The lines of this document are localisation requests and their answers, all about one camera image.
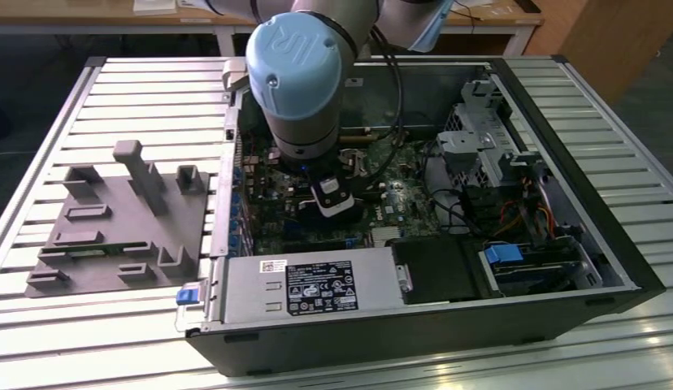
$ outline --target barcode sticker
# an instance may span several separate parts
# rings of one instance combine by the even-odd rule
[[[263,260],[259,262],[259,272],[286,272],[287,260]]]

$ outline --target metal slatted table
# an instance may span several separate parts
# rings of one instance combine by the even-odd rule
[[[223,152],[223,58],[128,58],[88,66],[0,219],[0,388],[613,388],[673,386],[673,179],[570,65],[509,60],[669,291],[557,340],[224,378],[183,340],[178,288],[22,296],[67,190],[67,167],[126,174],[115,141],[136,138],[162,173],[215,173]],[[531,139],[515,125],[531,148]],[[212,178],[211,189],[218,181]],[[208,272],[208,194],[200,278]]]

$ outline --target warning label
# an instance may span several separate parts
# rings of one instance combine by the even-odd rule
[[[286,266],[290,315],[358,310],[351,262]]]

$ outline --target wire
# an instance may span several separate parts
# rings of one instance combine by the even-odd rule
[[[437,193],[442,193],[442,192],[446,192],[446,193],[451,193],[453,195],[461,197],[462,196],[462,191],[458,190],[458,189],[453,189],[453,188],[442,188],[442,189],[437,189],[435,191],[431,192],[431,195],[435,195]]]
[[[514,203],[517,203],[517,201],[506,201],[505,205],[502,205],[502,208],[501,208],[501,223],[502,223],[502,220],[506,218],[506,209]]]
[[[549,228],[549,235],[551,236],[551,238],[554,238],[555,237],[555,234],[554,234],[554,215],[545,207],[538,207],[538,210],[543,213],[543,215],[546,215],[546,226]]]
[[[403,143],[405,131],[403,131],[403,117],[402,117],[402,113],[403,113],[403,83],[402,83],[402,72],[399,71],[399,64],[397,61],[397,57],[394,56],[394,54],[391,54],[389,52],[387,46],[390,45],[390,42],[387,41],[387,38],[386,38],[385,34],[382,33],[381,29],[378,28],[378,26],[372,26],[372,31],[370,32],[370,36],[374,39],[375,45],[378,46],[378,49],[382,52],[382,56],[386,60],[387,66],[391,70],[391,74],[394,75],[394,80],[395,80],[395,83],[398,86],[398,95],[399,95],[398,112],[397,112],[395,119],[391,124],[390,130],[387,131],[387,133],[383,136],[378,137],[378,139],[383,139],[383,138],[389,137],[394,132],[397,132],[394,142],[391,144],[391,152],[390,152],[390,155],[387,156],[386,161],[381,164],[378,171],[375,171],[375,173],[372,175],[370,175],[370,177],[367,178],[368,184],[372,184],[372,182],[375,182],[379,179],[379,177],[382,176],[382,174],[387,170],[387,167],[391,164],[391,160],[394,160],[394,156],[397,155],[398,149]]]
[[[462,14],[461,12],[453,11],[458,15],[466,16],[471,20],[471,35],[474,35],[474,30],[477,29],[477,23],[475,20],[481,21],[481,18],[477,18],[474,15],[471,15],[471,8],[469,8],[467,4],[462,4],[459,0],[455,0],[455,3],[463,6],[467,9],[469,15]]]
[[[208,9],[214,12],[214,14],[223,16],[223,14],[220,12],[218,12],[216,7],[211,5],[210,0],[204,0],[204,3],[206,3],[206,6],[208,7]]]
[[[382,53],[382,58],[386,61],[387,67],[390,68],[391,77],[394,79],[394,83],[398,89],[398,112],[394,116],[394,122],[391,123],[390,130],[385,134],[378,136],[378,140],[387,138],[395,131],[403,130],[403,82],[402,82],[402,72],[399,70],[399,62],[393,53],[389,51],[390,42],[387,42],[387,38],[382,33],[378,26],[372,26],[372,31],[370,32],[370,36],[375,45],[378,46],[378,50]]]
[[[522,216],[518,215],[513,221],[510,221],[510,223],[501,227],[501,229],[498,229],[498,231],[495,233],[493,233],[494,236],[498,236],[501,233],[506,232],[507,230],[510,230],[511,228],[515,227],[515,225],[522,221]]]

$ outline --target blue tab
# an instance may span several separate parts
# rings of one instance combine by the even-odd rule
[[[525,260],[522,251],[515,244],[493,245],[485,250],[485,254],[489,264],[495,264],[497,262],[521,262]]]
[[[190,288],[178,291],[175,302],[178,303],[178,306],[194,305],[199,303],[199,289]]]
[[[422,53],[433,50],[435,42],[438,42],[441,30],[445,26],[445,21],[447,20],[447,14],[450,13],[453,2],[454,0],[443,0],[441,2],[437,15],[433,17],[431,23],[427,25],[426,30],[423,30],[423,33],[415,40],[409,50],[419,51]]]

